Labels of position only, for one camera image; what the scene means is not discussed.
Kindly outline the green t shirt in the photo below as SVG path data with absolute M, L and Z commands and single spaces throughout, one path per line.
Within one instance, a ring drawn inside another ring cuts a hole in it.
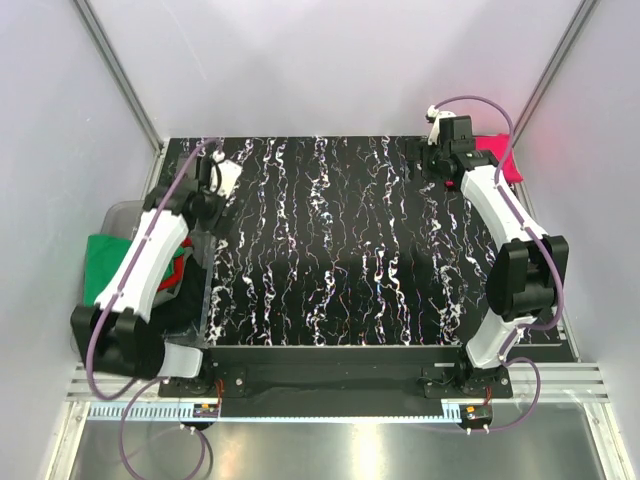
M 84 270 L 83 304 L 91 306 L 117 272 L 132 241 L 109 235 L 91 235 L 88 237 L 87 256 Z M 155 302 L 162 294 L 175 294 L 177 287 L 158 293 Z

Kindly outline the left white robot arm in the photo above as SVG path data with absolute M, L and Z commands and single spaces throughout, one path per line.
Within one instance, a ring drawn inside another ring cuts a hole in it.
M 164 339 L 150 325 L 154 300 L 175 252 L 197 227 L 213 230 L 242 168 L 220 152 L 212 156 L 208 182 L 179 173 L 143 203 L 138 230 L 124 259 L 90 306 L 71 315 L 74 339 L 87 376 L 106 373 L 135 380 L 179 377 L 196 396 L 215 386 L 204 353 Z

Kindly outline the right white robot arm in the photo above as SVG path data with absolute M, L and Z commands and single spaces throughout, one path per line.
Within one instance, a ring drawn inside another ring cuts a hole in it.
M 496 156 L 478 148 L 470 117 L 432 107 L 426 119 L 432 128 L 408 159 L 410 173 L 461 193 L 498 249 L 485 287 L 488 311 L 462 347 L 450 381 L 472 397 L 500 383 L 509 351 L 525 331 L 542 329 L 541 314 L 561 312 L 569 246 L 526 212 Z

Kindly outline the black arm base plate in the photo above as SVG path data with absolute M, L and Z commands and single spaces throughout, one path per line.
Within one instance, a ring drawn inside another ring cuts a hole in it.
M 463 355 L 456 346 L 212 347 L 205 351 L 203 378 L 171 380 L 160 395 L 204 398 L 216 392 L 219 380 L 226 398 L 275 389 L 405 389 L 435 399 L 512 397 L 506 368 L 477 370 Z

